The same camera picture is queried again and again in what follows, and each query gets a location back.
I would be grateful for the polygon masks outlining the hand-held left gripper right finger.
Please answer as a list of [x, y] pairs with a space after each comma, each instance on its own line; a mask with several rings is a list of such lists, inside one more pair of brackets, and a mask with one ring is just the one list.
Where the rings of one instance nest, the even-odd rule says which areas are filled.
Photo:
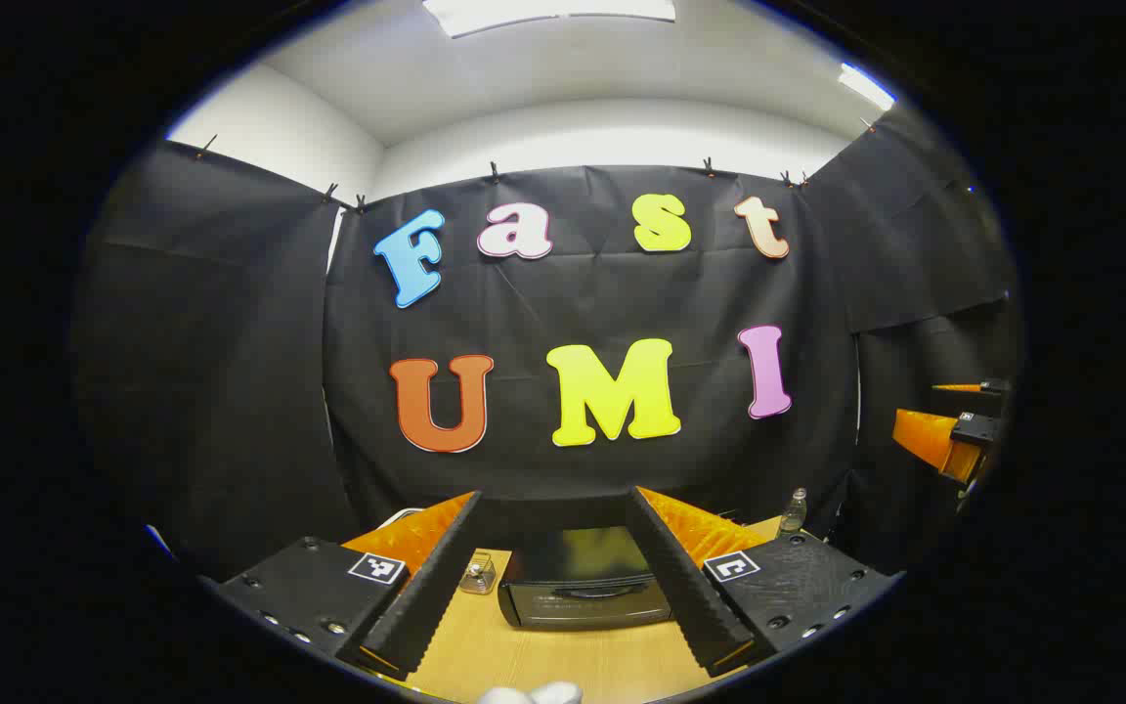
[[645, 487], [628, 492], [628, 529], [712, 677], [825, 636], [903, 578], [807, 532], [767, 540]]

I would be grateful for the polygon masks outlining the black electric oven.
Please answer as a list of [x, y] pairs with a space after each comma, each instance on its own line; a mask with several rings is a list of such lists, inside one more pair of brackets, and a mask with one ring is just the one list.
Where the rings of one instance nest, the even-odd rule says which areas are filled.
[[651, 567], [623, 526], [522, 535], [506, 561], [497, 596], [513, 629], [613, 630], [673, 620]]

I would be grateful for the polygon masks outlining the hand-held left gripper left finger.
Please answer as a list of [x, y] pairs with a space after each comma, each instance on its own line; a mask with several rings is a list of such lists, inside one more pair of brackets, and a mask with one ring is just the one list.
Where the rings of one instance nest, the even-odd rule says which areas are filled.
[[423, 661], [475, 549], [479, 491], [340, 545], [300, 538], [207, 588], [330, 661], [403, 681]]

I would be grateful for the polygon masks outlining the small glass cup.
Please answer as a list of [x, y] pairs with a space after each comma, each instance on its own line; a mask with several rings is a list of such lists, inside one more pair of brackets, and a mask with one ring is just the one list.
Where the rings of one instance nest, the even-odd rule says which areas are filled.
[[461, 592], [488, 595], [494, 592], [498, 583], [495, 558], [488, 551], [477, 550], [464, 567], [463, 578], [457, 588]]

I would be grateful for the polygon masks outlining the ceiling light panel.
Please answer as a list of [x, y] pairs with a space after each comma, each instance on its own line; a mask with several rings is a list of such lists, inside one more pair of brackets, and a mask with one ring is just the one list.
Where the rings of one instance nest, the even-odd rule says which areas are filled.
[[840, 63], [839, 83], [883, 112], [888, 112], [894, 107], [895, 98], [893, 95], [884, 86], [873, 80], [872, 75], [864, 74], [857, 66]]

